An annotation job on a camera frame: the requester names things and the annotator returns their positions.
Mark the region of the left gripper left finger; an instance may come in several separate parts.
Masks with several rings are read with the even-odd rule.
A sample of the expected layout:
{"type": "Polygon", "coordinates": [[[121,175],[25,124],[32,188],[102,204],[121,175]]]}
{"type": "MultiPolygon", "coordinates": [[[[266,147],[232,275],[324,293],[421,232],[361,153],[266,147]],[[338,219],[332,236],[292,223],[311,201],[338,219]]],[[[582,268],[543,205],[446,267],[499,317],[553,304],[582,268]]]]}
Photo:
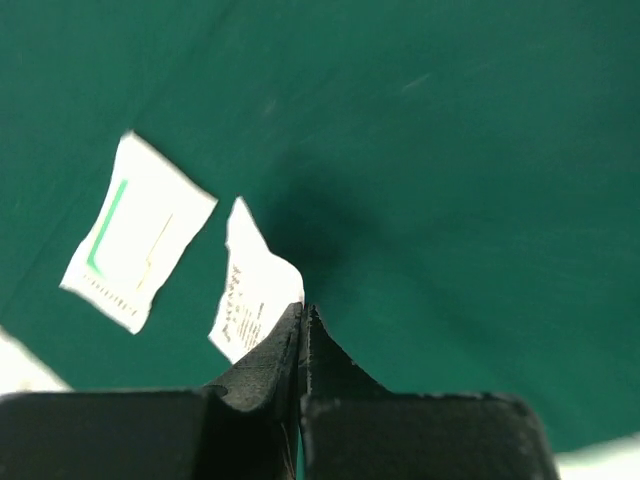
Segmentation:
{"type": "Polygon", "coordinates": [[[294,478],[302,313],[201,387],[2,396],[2,478],[294,478]]]}

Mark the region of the white sterile packet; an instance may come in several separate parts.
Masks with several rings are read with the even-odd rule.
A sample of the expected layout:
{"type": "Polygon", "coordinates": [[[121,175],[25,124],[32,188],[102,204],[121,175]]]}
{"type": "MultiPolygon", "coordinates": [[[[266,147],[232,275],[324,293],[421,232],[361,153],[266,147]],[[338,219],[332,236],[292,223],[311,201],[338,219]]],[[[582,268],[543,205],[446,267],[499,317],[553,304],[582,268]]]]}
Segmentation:
{"type": "Polygon", "coordinates": [[[60,286],[132,334],[217,200],[135,132],[118,144],[98,217],[60,286]]]}
{"type": "Polygon", "coordinates": [[[236,363],[271,333],[290,304],[305,301],[305,292],[300,271],[269,249],[241,197],[227,220],[225,246],[225,287],[208,338],[236,363]]]}

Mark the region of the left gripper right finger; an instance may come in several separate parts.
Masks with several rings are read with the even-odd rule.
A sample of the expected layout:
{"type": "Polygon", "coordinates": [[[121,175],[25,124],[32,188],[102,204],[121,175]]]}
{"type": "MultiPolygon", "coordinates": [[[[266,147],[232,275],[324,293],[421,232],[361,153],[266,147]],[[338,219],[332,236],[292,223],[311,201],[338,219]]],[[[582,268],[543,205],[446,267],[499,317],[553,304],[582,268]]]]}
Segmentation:
{"type": "Polygon", "coordinates": [[[394,393],[303,310],[300,429],[308,479],[556,479],[544,429],[521,399],[394,393]]]}

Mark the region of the green surgical cloth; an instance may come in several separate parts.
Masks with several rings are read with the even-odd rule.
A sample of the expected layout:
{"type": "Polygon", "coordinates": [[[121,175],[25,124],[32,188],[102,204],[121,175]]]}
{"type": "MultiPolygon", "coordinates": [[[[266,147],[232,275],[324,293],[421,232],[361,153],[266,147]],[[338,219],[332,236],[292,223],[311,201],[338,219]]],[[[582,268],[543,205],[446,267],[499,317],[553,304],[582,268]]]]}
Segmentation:
{"type": "Polygon", "coordinates": [[[198,385],[247,202],[406,392],[639,429],[635,1],[5,1],[1,323],[75,389],[198,385]],[[218,199],[132,335],[59,286],[129,130],[218,199]]]}

